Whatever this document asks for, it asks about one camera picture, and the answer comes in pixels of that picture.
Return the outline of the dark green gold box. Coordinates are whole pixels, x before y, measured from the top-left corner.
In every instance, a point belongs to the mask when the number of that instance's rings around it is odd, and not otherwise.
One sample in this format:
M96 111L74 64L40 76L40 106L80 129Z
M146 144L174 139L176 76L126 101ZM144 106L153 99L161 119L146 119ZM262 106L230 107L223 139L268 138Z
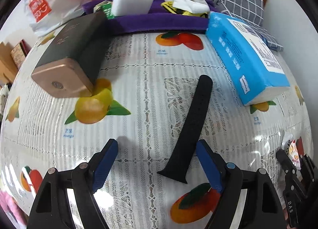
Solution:
M68 22L42 54L32 79L56 98L91 96L111 41L106 22L102 12Z

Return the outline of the orange print snack packet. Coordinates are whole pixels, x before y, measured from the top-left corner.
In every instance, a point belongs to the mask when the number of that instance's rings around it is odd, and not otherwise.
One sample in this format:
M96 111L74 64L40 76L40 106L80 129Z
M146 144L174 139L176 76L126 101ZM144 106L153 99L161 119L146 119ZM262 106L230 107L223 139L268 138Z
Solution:
M300 156L304 156L302 137L296 139L293 134L286 132L283 136L281 148L286 152L296 169L300 170Z

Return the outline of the brown patterned box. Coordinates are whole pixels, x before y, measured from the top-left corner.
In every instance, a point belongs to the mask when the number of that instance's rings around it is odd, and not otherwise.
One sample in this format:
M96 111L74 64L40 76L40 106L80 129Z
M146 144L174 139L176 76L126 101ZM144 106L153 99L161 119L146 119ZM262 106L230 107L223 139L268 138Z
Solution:
M29 51L30 47L24 40L19 41L19 43L11 50L10 55L18 70L21 68L21 65L25 61Z

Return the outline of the white foam sponge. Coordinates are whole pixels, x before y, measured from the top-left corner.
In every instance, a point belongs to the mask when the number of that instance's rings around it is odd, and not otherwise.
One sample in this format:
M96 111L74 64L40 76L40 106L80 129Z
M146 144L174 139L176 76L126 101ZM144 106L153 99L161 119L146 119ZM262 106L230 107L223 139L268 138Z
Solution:
M154 0L113 0L111 13L117 16L148 14Z

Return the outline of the yellow black cloth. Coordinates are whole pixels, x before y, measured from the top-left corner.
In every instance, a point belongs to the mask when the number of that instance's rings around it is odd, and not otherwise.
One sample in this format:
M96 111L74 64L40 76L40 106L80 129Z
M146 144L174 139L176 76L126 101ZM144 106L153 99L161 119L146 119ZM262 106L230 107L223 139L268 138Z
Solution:
M173 2L172 1L165 1L163 3L161 3L161 6L168 11L169 13L172 14L178 14L178 15L183 15L183 16L196 16L196 17L201 17L201 18L208 18L209 17L209 13L199 13L199 14L193 14L189 11L185 11L185 10L181 10L181 9L177 9L175 7L173 7Z

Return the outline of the green snack packet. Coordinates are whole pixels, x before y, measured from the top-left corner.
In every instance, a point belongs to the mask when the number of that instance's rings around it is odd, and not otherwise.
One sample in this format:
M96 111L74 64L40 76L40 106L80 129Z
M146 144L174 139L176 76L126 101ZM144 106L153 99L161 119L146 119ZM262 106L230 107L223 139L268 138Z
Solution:
M111 12L112 2L109 0L104 0L94 6L93 12L103 12L107 19L115 18L114 14Z

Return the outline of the wooden furniture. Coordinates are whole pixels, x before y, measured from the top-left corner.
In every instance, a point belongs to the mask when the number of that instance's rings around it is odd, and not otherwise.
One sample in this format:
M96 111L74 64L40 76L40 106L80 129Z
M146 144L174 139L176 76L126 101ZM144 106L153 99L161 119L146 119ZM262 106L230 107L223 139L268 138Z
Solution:
M1 83L12 84L16 78L18 69L10 55L10 48L3 42L1 42L0 58Z

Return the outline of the blue tissue pack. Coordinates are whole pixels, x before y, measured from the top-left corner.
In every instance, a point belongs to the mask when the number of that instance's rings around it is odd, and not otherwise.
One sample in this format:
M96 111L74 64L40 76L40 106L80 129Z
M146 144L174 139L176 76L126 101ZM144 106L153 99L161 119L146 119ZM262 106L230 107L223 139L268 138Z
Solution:
M245 22L212 12L206 36L226 67L243 105L271 101L289 89L278 60Z

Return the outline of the purple fabric storage tray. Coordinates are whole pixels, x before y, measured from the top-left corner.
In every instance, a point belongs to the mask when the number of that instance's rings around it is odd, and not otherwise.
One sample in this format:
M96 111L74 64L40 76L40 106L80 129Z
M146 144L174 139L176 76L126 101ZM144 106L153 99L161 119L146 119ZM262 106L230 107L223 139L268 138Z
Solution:
M154 0L148 14L117 16L107 19L103 12L87 12L73 19L68 25L75 25L82 34L94 33L113 36L137 32L191 32L204 34L209 24L208 18L183 16L167 12L162 6L164 0Z

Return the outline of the fruit print lace tablecloth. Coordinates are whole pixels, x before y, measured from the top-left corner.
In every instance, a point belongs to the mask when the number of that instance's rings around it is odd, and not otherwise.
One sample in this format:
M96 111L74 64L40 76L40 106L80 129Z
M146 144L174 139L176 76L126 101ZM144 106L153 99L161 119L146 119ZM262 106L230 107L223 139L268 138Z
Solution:
M172 204L207 181L196 157L186 183L158 174L175 147L186 119L198 79L208 75L213 89L201 138L227 162L243 170L264 168L278 192L284 176L276 150L290 133L302 139L313 156L309 115L300 101L294 76L280 54L276 58L291 87L273 98L268 110L251 112L241 103L230 75L204 36L202 50L181 44L163 46L155 33L113 39L100 76L109 79L113 97L130 111L128 116L106 116L86 125L66 123L75 98L51 97L31 78L48 44L38 41L29 52L9 92L5 110L19 101L19 116L1 126L1 195L9 195L29 213L34 191L27 191L21 173L73 169L88 161L114 138L119 153L104 187L95 194L111 228L179 228L170 217Z

